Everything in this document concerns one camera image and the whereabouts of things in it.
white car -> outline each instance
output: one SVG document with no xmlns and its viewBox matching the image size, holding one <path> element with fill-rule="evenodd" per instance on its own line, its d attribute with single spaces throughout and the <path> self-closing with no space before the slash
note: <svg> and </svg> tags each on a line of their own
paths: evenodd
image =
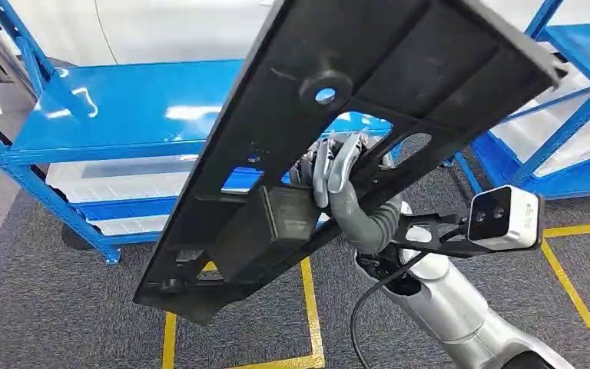
<svg viewBox="0 0 590 369">
<path fill-rule="evenodd" d="M 524 29 L 543 0 L 483 2 Z M 112 65 L 243 58 L 273 0 L 10 3 L 48 57 L 73 65 Z M 567 1 L 553 19 L 563 24 L 590 22 L 590 2 L 583 8 L 578 0 Z M 10 108 L 0 106 L 0 113 Z"/>
</svg>

gray carpet floor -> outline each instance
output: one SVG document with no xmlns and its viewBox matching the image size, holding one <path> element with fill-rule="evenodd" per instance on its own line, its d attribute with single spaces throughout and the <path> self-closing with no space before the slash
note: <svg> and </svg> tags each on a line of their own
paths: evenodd
<svg viewBox="0 0 590 369">
<path fill-rule="evenodd" d="M 472 196 L 458 168 L 437 170 L 405 193 L 418 212 L 461 208 Z M 590 223 L 590 198 L 550 202 L 549 226 Z M 67 249 L 61 224 L 20 193 L 0 230 L 0 367 L 161 367 L 164 313 L 131 302 L 150 246 L 124 248 L 107 266 L 93 251 Z M 590 234 L 549 240 L 590 309 Z M 358 368 L 349 338 L 353 304 L 368 288 L 338 238 L 312 255 L 326 367 Z M 590 332 L 541 251 L 455 260 L 506 319 L 578 368 L 590 368 Z M 377 294 L 359 321 L 375 368 L 452 367 L 414 323 Z M 299 268 L 213 324 L 178 319 L 175 367 L 219 368 L 310 354 Z"/>
</svg>

black cable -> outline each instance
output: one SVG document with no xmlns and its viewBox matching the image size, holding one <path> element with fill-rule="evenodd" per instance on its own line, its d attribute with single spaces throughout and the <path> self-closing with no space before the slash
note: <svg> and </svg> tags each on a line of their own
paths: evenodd
<svg viewBox="0 0 590 369">
<path fill-rule="evenodd" d="M 428 252 L 420 252 L 414 258 L 408 260 L 401 268 L 397 269 L 394 273 L 390 276 L 382 279 L 381 281 L 376 282 L 369 290 L 365 291 L 363 296 L 361 296 L 356 305 L 354 305 L 354 309 L 352 311 L 352 317 L 350 318 L 350 335 L 352 338 L 352 347 L 354 347 L 354 352 L 356 352 L 356 356 L 360 361 L 360 364 L 363 365 L 365 369 L 370 369 L 370 366 L 365 362 L 365 358 L 363 357 L 363 353 L 358 346 L 358 340 L 356 339 L 356 316 L 358 315 L 358 311 L 360 308 L 365 304 L 367 298 L 369 298 L 374 292 L 377 292 L 381 287 L 385 286 L 386 284 L 394 281 L 397 278 L 400 278 L 404 275 L 410 267 L 415 265 L 418 261 L 422 260 L 425 256 L 427 256 Z"/>
<path fill-rule="evenodd" d="M 458 227 L 456 229 L 452 229 L 451 231 L 446 232 L 445 234 L 440 236 L 439 243 L 442 244 L 443 242 L 448 241 L 451 238 L 454 238 L 455 236 L 457 236 L 459 234 L 465 234 L 465 228 L 466 228 L 465 226 L 462 226 L 462 227 Z"/>
</svg>

yellow floor tape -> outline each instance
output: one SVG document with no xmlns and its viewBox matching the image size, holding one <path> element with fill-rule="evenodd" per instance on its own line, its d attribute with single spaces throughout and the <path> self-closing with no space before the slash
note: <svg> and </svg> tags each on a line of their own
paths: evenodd
<svg viewBox="0 0 590 369">
<path fill-rule="evenodd" d="M 554 237 L 565 237 L 565 236 L 572 236 L 577 234 L 590 234 L 590 224 L 583 224 L 583 225 L 576 225 L 571 227 L 560 227 L 560 228 L 550 228 L 544 230 L 544 237 L 545 238 L 554 238 Z M 558 278 L 558 281 L 566 291 L 571 301 L 575 305 L 575 309 L 580 313 L 580 317 L 585 322 L 585 325 L 590 330 L 590 312 L 585 302 L 582 300 L 578 292 L 573 287 L 573 284 L 568 279 L 566 272 L 562 269 L 558 259 L 555 257 L 553 250 L 549 246 L 549 243 L 546 242 L 546 239 L 542 242 L 542 252 L 544 256 L 546 256 L 546 260 L 549 261 L 549 265 L 555 272 L 555 275 Z"/>
<path fill-rule="evenodd" d="M 311 341 L 311 355 L 303 357 L 293 357 L 291 359 L 268 361 L 266 363 L 250 364 L 241 367 L 229 369 L 319 369 L 324 368 L 324 352 L 322 346 L 322 334 L 320 333 L 320 320 L 317 314 L 317 302 L 315 290 L 313 287 L 313 273 L 309 258 L 300 262 L 302 270 L 302 283 L 304 289 L 304 304 L 307 309 L 307 319 L 309 324 L 309 336 Z M 203 271 L 215 271 L 214 263 L 207 263 Z M 162 360 L 162 369 L 174 369 L 175 363 L 175 329 L 176 316 L 172 313 L 166 313 L 164 326 L 164 356 Z"/>
<path fill-rule="evenodd" d="M 590 224 L 576 225 L 571 227 L 550 228 L 544 231 L 545 238 L 565 237 L 577 234 L 590 234 Z M 580 313 L 582 320 L 590 330 L 590 312 L 585 302 L 582 300 L 573 284 L 568 279 L 566 272 L 562 269 L 555 253 L 549 246 L 548 242 L 542 242 L 542 252 L 548 260 L 549 265 L 555 272 L 560 284 L 565 289 L 575 309 Z M 268 361 L 260 364 L 244 365 L 231 369 L 310 369 L 324 368 L 324 352 L 322 345 L 322 335 L 320 334 L 320 320 L 317 313 L 317 302 L 315 290 L 313 289 L 313 273 L 309 258 L 302 260 L 300 263 L 302 270 L 302 282 L 304 286 L 304 300 L 307 308 L 307 319 L 309 322 L 309 332 L 311 340 L 311 355 L 304 357 L 294 357 L 291 359 Z M 209 262 L 205 265 L 203 271 L 215 271 L 216 266 Z M 162 369 L 173 369 L 175 359 L 175 329 L 177 326 L 177 317 L 175 314 L 166 313 L 164 327 L 164 356 L 162 360 Z"/>
</svg>

camera lens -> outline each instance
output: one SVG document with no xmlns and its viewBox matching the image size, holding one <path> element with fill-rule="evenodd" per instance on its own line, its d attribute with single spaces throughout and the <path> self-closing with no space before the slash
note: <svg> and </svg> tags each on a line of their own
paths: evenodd
<svg viewBox="0 0 590 369">
<path fill-rule="evenodd" d="M 485 220 L 485 212 L 482 210 L 479 210 L 476 213 L 476 221 L 484 221 Z"/>
<path fill-rule="evenodd" d="M 500 206 L 498 206 L 498 207 L 496 207 L 496 209 L 494 209 L 494 218 L 496 218 L 496 219 L 502 218 L 504 214 L 505 214 L 504 208 L 501 208 Z"/>
</svg>

